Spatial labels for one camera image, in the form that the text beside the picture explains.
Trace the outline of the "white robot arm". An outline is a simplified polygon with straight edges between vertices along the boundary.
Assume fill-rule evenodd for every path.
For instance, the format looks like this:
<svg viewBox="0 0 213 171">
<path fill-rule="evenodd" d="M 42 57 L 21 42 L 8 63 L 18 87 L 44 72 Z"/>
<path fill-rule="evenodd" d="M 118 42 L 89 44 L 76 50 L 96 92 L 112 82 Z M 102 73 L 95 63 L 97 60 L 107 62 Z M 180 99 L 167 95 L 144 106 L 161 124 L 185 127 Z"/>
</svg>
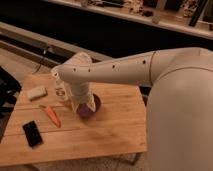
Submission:
<svg viewBox="0 0 213 171">
<path fill-rule="evenodd" d="M 156 50 L 97 63 L 78 52 L 51 74 L 69 85 L 74 108 L 94 101 L 91 82 L 149 87 L 150 171 L 213 171 L 212 50 Z"/>
</svg>

